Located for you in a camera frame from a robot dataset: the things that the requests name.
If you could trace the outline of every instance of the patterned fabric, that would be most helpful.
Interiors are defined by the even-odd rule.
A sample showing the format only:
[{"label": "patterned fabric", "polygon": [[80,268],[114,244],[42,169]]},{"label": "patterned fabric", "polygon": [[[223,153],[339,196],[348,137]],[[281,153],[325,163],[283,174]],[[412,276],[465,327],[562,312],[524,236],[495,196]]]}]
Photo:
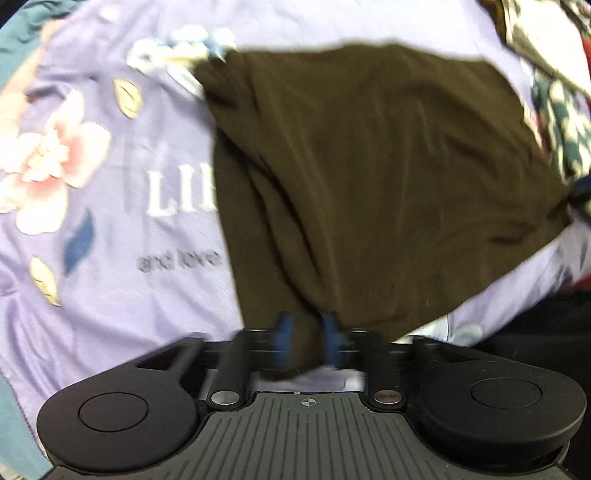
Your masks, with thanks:
[{"label": "patterned fabric", "polygon": [[492,17],[501,40],[517,55],[591,98],[591,80],[579,31],[585,24],[570,9],[566,6],[563,9],[558,0],[496,0],[496,3],[480,0],[480,3]]},{"label": "patterned fabric", "polygon": [[203,99],[203,87],[193,77],[195,65],[206,59],[223,59],[236,49],[236,39],[227,28],[208,32],[199,25],[185,25],[173,31],[165,41],[158,38],[138,40],[127,53],[129,68],[146,76],[159,69],[166,72],[192,95]]},{"label": "patterned fabric", "polygon": [[[532,96],[547,136],[551,164],[563,182],[589,175],[591,122],[577,109],[573,93],[561,81],[536,71]],[[591,201],[583,209],[591,213]]]},{"label": "patterned fabric", "polygon": [[581,34],[591,35],[591,5],[586,0],[562,0],[560,4]]}]

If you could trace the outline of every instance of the metal screw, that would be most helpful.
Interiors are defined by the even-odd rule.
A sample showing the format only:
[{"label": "metal screw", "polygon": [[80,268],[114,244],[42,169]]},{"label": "metal screw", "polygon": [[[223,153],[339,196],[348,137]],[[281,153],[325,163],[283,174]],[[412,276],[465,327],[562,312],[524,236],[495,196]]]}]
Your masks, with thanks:
[{"label": "metal screw", "polygon": [[240,400],[240,395],[232,390],[220,390],[212,395],[212,402],[218,405],[234,405]]},{"label": "metal screw", "polygon": [[396,390],[378,390],[374,394],[374,400],[383,405],[396,405],[402,402],[402,394]]}]

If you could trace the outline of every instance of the dark brown cloth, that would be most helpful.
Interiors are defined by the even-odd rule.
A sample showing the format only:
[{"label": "dark brown cloth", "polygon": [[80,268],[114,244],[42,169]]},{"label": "dark brown cloth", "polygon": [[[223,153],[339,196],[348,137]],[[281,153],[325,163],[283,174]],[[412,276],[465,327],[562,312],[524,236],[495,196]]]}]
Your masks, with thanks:
[{"label": "dark brown cloth", "polygon": [[479,2],[491,16],[499,38],[504,44],[506,44],[507,26],[505,24],[505,7],[503,7],[503,0],[479,0]]},{"label": "dark brown cloth", "polygon": [[231,52],[195,75],[244,322],[295,312],[300,371],[323,359],[319,312],[395,340],[568,223],[567,188],[485,62],[347,46]]}]

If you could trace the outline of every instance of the black device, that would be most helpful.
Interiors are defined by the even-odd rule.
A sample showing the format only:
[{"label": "black device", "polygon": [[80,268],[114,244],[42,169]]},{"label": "black device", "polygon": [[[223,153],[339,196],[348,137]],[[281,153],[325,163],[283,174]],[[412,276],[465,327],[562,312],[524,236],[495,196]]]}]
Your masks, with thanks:
[{"label": "black device", "polygon": [[61,390],[37,421],[46,480],[572,478],[560,464],[586,399],[570,378],[325,317],[327,363],[364,372],[365,390],[251,392],[252,372],[286,365],[290,322],[195,334]]}]

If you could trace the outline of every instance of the ribbed rubber surface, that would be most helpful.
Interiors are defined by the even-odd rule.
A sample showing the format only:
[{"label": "ribbed rubber surface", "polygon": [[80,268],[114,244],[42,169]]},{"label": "ribbed rubber surface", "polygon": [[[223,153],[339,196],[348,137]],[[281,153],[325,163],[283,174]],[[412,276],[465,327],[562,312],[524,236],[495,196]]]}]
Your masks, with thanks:
[{"label": "ribbed rubber surface", "polygon": [[[46,480],[91,480],[57,468]],[[247,408],[210,416],[180,454],[109,480],[501,480],[450,465],[405,418],[367,409],[355,393],[261,393]],[[567,480],[558,467],[511,480]]]}]

